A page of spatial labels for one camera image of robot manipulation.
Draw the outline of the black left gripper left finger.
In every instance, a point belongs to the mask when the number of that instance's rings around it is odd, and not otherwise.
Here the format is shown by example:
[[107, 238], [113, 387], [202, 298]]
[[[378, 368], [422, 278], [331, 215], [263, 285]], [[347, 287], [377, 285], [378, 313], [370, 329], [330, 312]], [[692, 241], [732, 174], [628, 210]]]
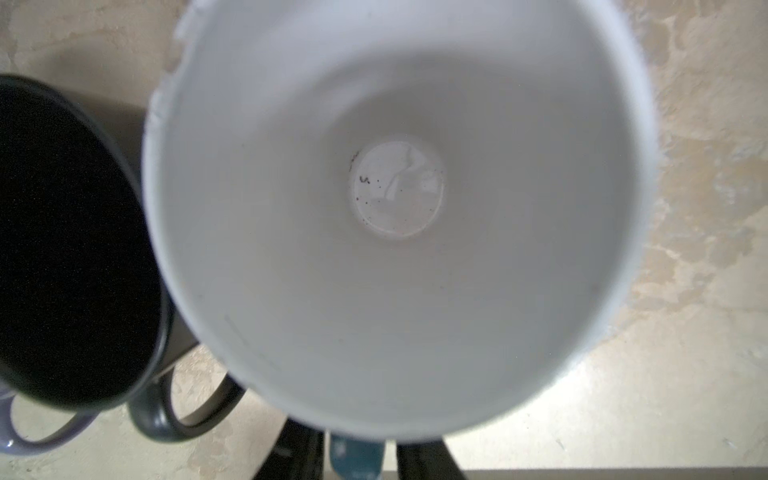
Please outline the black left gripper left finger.
[[254, 480], [322, 480], [324, 432], [287, 419]]

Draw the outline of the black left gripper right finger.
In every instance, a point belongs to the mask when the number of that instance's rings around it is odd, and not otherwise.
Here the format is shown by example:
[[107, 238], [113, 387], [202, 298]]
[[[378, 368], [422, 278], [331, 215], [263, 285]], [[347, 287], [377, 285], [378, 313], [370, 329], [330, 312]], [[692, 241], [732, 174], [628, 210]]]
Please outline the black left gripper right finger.
[[443, 440], [396, 445], [400, 480], [465, 480]]

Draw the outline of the teal blue patterned mug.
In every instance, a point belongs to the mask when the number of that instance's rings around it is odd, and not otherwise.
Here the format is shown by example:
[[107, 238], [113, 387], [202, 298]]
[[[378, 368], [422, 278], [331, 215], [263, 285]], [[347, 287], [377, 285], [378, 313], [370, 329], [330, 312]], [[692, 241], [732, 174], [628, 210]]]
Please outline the teal blue patterned mug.
[[611, 1], [191, 1], [143, 204], [233, 378], [345, 441], [434, 446], [527, 403], [641, 263], [653, 95]]

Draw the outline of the black mug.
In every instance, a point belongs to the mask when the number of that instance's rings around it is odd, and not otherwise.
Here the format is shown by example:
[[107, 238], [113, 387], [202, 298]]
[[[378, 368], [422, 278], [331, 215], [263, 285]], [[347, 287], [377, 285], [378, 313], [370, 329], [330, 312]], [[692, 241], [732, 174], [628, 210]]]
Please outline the black mug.
[[159, 442], [197, 438], [243, 397], [225, 377], [186, 416], [175, 364], [197, 339], [149, 239], [141, 188], [145, 112], [1, 78], [1, 383], [17, 402], [93, 414], [126, 405]]

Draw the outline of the lavender purple mug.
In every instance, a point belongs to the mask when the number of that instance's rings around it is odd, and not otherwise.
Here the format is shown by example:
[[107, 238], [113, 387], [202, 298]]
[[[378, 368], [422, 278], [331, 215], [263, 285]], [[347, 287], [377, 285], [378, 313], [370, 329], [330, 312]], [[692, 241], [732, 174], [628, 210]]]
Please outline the lavender purple mug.
[[96, 420], [93, 414], [56, 412], [17, 402], [18, 394], [1, 383], [1, 453], [36, 456], [71, 442]]

